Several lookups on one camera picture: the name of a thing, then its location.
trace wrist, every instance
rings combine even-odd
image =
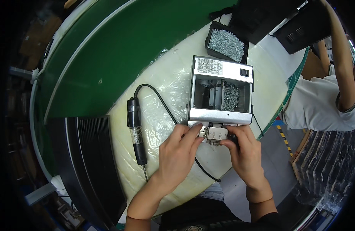
[[[247,187],[251,189],[261,190],[264,187],[264,183],[266,182],[264,169],[261,167],[258,171],[256,171],[256,176],[252,177],[252,180],[244,182]]]
[[[127,216],[138,220],[151,219],[165,195],[159,179],[152,175],[148,183],[131,200]]]
[[[161,197],[161,199],[171,191],[166,187],[166,184],[163,183],[158,170],[151,176],[148,184],[151,184],[151,187],[155,191],[154,193],[157,197]]]
[[[247,200],[250,203],[261,203],[272,198],[272,190],[265,176],[263,176],[261,181],[262,183],[255,187],[250,187],[247,185],[245,194],[247,196]]]

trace power cord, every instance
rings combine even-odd
[[[258,128],[259,128],[260,131],[261,131],[261,135],[262,135],[262,137],[263,137],[263,136],[264,136],[264,133],[262,132],[262,129],[261,129],[260,125],[258,124],[256,117],[254,116],[254,113],[252,113],[252,114],[253,114],[254,120],[256,121],[256,124],[257,124]]]
[[[72,209],[72,211],[73,212],[75,212],[74,211],[74,202],[71,200],[71,209]],[[76,214],[76,213],[74,213],[74,217],[80,217],[81,215],[80,214]]]
[[[158,91],[152,87],[151,85],[149,84],[142,84],[142,85],[139,85],[136,89],[135,89],[135,93],[134,93],[134,98],[137,98],[138,97],[138,92],[139,90],[143,87],[143,86],[147,86],[149,87],[150,89],[152,89],[156,95],[158,96],[158,98],[161,100],[161,103],[163,104],[163,106],[165,107],[167,113],[170,115],[172,121],[175,123],[175,124],[178,124],[177,120],[175,119],[175,117],[173,116],[173,114],[170,112],[169,108],[167,107],[167,105],[165,104],[165,102],[163,101],[161,95],[158,93]],[[221,182],[220,179],[216,179],[214,178],[213,176],[211,176],[203,167],[202,165],[199,163],[199,161],[197,160],[196,157],[194,157],[194,160],[196,161],[196,163],[198,164],[198,166],[200,167],[200,169],[202,169],[202,171],[207,175],[209,176],[211,179],[213,179],[214,181],[217,181],[217,182]]]

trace power switch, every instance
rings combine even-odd
[[[240,69],[240,75],[249,77],[249,71],[245,69]]]

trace white t-shirt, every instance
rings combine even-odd
[[[327,47],[327,50],[332,48],[332,37],[329,36],[328,38],[324,39],[325,46]]]
[[[280,117],[291,129],[314,131],[351,131],[355,129],[355,107],[347,112],[337,108],[339,94],[334,65],[329,76],[304,80],[300,76]]]

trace black plastic tray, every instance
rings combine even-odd
[[[248,48],[249,48],[249,41],[248,39],[244,38],[244,37],[241,37],[240,35],[238,35],[238,33],[235,31],[234,28],[231,28],[231,27],[228,27],[226,25],[222,25],[221,23],[217,22],[217,21],[213,21],[210,25],[210,30],[208,32],[208,36],[206,38],[206,41],[204,43],[204,47],[207,49],[207,54],[208,55],[211,55],[213,57],[216,57],[216,58],[221,58],[221,59],[226,59],[226,60],[229,60],[229,61],[233,61],[233,62],[236,62],[235,60],[233,60],[232,58],[229,58],[227,57],[226,55],[224,54],[221,54],[220,52],[218,51],[215,51],[211,48],[208,48],[208,44],[211,40],[211,35],[212,35],[212,30],[213,29],[217,29],[217,30],[226,30],[228,32],[231,32],[233,33],[240,41],[242,41],[244,43],[244,55],[242,57],[242,60],[240,61],[240,63],[243,63],[243,64],[247,64],[247,58],[248,58]]]

